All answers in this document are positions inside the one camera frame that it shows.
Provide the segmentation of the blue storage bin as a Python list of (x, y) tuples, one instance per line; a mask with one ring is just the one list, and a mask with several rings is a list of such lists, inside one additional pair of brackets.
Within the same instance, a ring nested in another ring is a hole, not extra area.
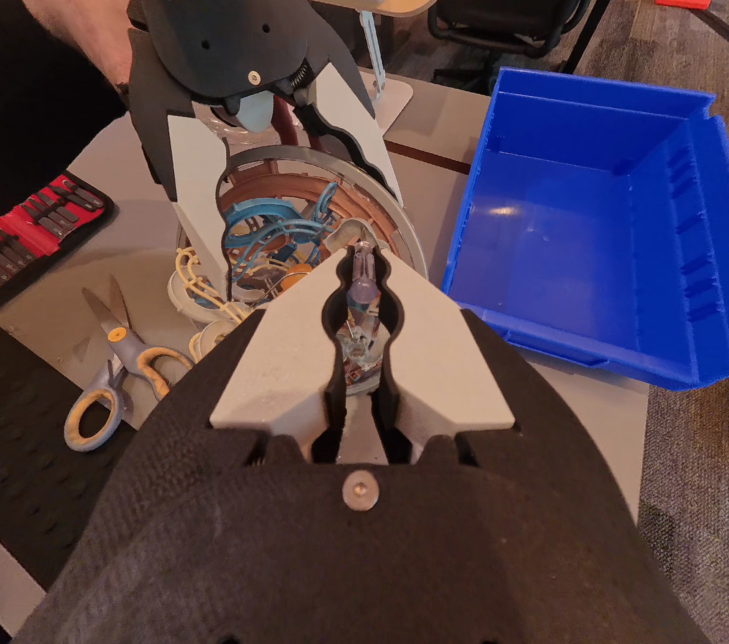
[(501, 68), (442, 291), (512, 345), (682, 391), (728, 376), (715, 95)]

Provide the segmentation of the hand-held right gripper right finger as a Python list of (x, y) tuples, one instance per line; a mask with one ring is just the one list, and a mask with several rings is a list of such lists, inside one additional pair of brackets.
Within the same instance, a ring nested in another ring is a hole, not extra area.
[(389, 338), (372, 415), (390, 463), (415, 463), (435, 436), (506, 430), (515, 416), (459, 306), (387, 250), (373, 252)]

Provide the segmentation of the marble maze ball toy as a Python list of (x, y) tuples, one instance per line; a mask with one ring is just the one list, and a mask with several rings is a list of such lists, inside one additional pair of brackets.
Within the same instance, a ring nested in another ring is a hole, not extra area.
[(376, 243), (428, 278), (426, 260), (404, 209), (350, 162), (308, 148), (261, 147), (232, 157), (219, 205), (232, 299), (214, 289), (181, 230), (169, 299), (198, 333), (189, 352), (201, 360), (256, 309), (265, 309), (333, 253)]

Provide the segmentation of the red tool case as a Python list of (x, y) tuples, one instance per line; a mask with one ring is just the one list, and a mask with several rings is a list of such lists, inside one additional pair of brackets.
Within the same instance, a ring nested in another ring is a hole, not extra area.
[(65, 172), (1, 217), (1, 305), (23, 293), (116, 217), (105, 193)]

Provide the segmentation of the grey orange scissors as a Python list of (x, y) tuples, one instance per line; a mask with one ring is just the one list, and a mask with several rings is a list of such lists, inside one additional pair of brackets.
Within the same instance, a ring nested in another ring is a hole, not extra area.
[[(104, 331), (111, 357), (99, 368), (92, 382), (75, 401), (63, 427), (68, 448), (87, 453), (105, 444), (120, 426), (131, 399), (123, 390), (128, 376), (150, 385), (157, 401), (170, 392), (169, 381), (155, 368), (160, 357), (180, 363), (186, 371), (194, 362), (184, 353), (164, 346), (148, 344), (133, 329), (123, 291), (114, 275), (109, 275), (110, 303), (104, 303), (96, 293), (84, 287), (82, 295), (96, 321)], [(105, 402), (109, 415), (101, 428), (91, 436), (81, 431), (82, 418), (94, 403)]]

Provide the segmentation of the person's left forearm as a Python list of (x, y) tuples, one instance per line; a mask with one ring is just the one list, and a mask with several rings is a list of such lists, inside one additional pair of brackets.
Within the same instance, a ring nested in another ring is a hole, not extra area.
[(87, 57), (52, 36), (22, 0), (2, 0), (3, 214), (65, 171), (126, 110)]

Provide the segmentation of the black dimpled mat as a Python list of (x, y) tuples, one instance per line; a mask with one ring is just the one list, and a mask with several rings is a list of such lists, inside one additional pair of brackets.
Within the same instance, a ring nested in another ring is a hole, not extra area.
[(69, 449), (63, 426), (81, 390), (1, 330), (1, 542), (42, 589), (60, 574), (136, 431)]

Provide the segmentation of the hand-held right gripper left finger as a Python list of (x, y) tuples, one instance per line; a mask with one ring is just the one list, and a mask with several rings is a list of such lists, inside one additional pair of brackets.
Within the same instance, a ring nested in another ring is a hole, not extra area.
[(346, 382), (337, 332), (348, 317), (350, 249), (340, 249), (271, 302), (209, 417), (215, 429), (291, 436), (307, 461), (342, 430)]

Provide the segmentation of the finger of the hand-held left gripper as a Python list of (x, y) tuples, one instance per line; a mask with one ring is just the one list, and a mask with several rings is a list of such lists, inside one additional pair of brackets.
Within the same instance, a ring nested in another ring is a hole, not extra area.
[(353, 163), (403, 204), (402, 192), (374, 110), (366, 106), (335, 65), (327, 65), (309, 86), (309, 106), (325, 134), (338, 138)]
[(223, 248), (227, 224), (218, 204), (227, 148), (197, 118), (169, 115), (168, 126), (177, 190), (173, 207), (213, 288), (230, 295), (230, 264)]

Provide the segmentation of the clear-handled screwdriver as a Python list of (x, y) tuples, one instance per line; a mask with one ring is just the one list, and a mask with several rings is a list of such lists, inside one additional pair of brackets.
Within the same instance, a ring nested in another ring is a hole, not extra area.
[(349, 303), (361, 313), (369, 310), (376, 301), (379, 288), (376, 276), (376, 258), (369, 241), (360, 240), (354, 245), (352, 282), (348, 292)]

